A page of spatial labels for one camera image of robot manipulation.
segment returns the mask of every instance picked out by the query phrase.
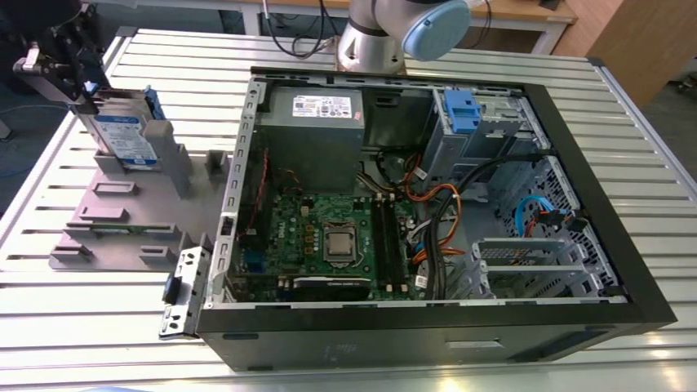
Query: black cable on floor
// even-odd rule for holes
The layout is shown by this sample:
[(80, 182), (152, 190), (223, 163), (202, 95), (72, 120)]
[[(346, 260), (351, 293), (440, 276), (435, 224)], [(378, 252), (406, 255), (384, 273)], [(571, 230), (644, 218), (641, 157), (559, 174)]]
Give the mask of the black cable on floor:
[(467, 49), (475, 49), (486, 40), (487, 35), (490, 35), (490, 30), (492, 29), (492, 4), (490, 3), (490, 0), (484, 0), (487, 3), (487, 19), (484, 22), (484, 27), (480, 31), (480, 37), (478, 38), (478, 41), (467, 47)]
[(315, 53), (318, 53), (322, 50), (320, 45), (323, 42), (323, 33), (326, 32), (326, 17), (330, 17), (330, 22), (331, 22), (332, 28), (335, 29), (335, 33), (338, 34), (338, 27), (335, 26), (334, 20), (331, 19), (331, 16), (330, 16), (330, 12), (327, 11), (326, 1), (319, 0), (319, 8), (320, 8), (319, 36), (318, 36), (318, 42), (315, 43), (314, 49), (308, 53), (298, 53), (295, 51), (295, 45), (298, 43), (298, 40), (304, 36), (304, 34), (302, 34), (295, 38), (292, 46), (291, 46), (291, 50), (288, 50), (286, 47), (282, 46), (282, 43), (279, 42), (278, 37), (276, 37), (276, 33), (274, 32), (274, 26), (271, 25), (271, 18), (270, 18), (270, 13), (268, 13), (268, 0), (264, 0), (264, 8), (267, 10), (266, 25), (267, 25), (267, 28), (270, 29), (270, 35), (271, 35), (271, 39), (274, 40), (274, 43), (276, 43), (276, 46), (283, 53), (286, 53), (290, 56), (294, 56), (295, 58), (298, 58), (300, 60), (308, 59)]

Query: metal bracket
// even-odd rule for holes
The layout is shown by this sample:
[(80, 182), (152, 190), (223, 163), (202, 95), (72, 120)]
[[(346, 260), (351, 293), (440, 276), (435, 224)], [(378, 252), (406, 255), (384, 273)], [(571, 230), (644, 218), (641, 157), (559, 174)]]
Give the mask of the metal bracket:
[(176, 270), (164, 285), (163, 301), (167, 306), (159, 331), (160, 340), (199, 339), (196, 324), (210, 266), (211, 252), (203, 247), (182, 251)]

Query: side panel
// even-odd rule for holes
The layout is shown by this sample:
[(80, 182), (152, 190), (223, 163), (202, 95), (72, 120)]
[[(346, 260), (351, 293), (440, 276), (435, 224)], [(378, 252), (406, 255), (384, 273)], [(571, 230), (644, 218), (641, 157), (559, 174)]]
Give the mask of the side panel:
[(206, 333), (238, 372), (552, 360), (616, 335), (584, 325)]

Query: power supply label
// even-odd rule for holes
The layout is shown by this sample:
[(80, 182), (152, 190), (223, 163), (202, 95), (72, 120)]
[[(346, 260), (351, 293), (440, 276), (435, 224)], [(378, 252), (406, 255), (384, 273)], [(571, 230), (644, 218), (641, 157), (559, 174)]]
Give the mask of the power supply label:
[(347, 96), (296, 96), (294, 117), (352, 118)]
[(119, 159), (134, 165), (151, 166), (158, 163), (158, 155), (140, 134), (143, 123), (136, 117), (95, 116), (95, 120), (104, 142)]

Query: aluminum table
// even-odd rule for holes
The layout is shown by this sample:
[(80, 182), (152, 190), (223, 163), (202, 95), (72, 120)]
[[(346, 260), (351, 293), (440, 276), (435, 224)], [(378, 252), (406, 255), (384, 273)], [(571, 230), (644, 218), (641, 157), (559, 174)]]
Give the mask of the aluminum table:
[[(334, 68), (331, 51), (299, 61), (270, 38), (132, 32), (106, 54), (112, 85), (159, 90), (195, 154), (235, 148), (251, 66)], [(697, 390), (697, 186), (608, 71), (586, 59), (488, 51), (407, 64), (411, 74), (548, 86), (680, 321), (543, 365), (235, 374), (202, 341), (158, 340), (167, 274), (48, 266), (96, 166), (95, 142), (68, 115), (0, 221), (0, 389)]]

